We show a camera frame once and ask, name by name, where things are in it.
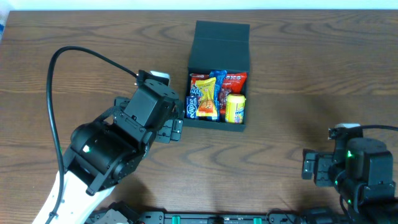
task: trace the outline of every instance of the box lid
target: box lid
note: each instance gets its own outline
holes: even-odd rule
[[[197,21],[188,68],[249,72],[249,31],[249,24]]]

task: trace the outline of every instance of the white background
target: white background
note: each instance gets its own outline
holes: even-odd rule
[[[0,0],[0,10],[398,9],[398,0]]]

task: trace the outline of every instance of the green strip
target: green strip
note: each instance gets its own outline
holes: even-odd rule
[[[261,224],[262,223],[262,219],[261,218],[254,218],[253,221],[254,221],[254,224]]]
[[[175,215],[172,217],[172,224],[180,224],[181,217]]]

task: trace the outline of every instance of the wooden table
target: wooden table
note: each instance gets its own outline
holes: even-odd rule
[[[327,129],[336,123],[398,125],[397,11],[25,11],[10,13],[0,46],[2,223],[30,223],[55,180],[45,104],[52,54],[79,45],[133,70],[167,72],[182,99],[196,20],[251,25],[245,132],[186,127],[180,142],[155,143],[101,207],[340,210],[335,189],[301,179],[302,149],[332,151]],[[115,96],[130,97],[133,84],[91,55],[64,53],[53,81],[62,147]],[[366,135],[398,158],[396,133]],[[398,180],[396,162],[394,171]]]

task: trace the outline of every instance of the white arm segment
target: white arm segment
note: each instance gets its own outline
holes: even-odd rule
[[[63,202],[60,204],[57,217],[54,217],[51,224],[76,223],[86,221],[97,205],[111,194],[114,187],[102,190],[89,196],[86,194],[87,185],[72,172],[68,171],[64,176]],[[49,218],[49,213],[54,209],[58,197],[60,185],[60,173],[57,173],[54,186],[44,206],[36,216],[33,224],[44,224]]]

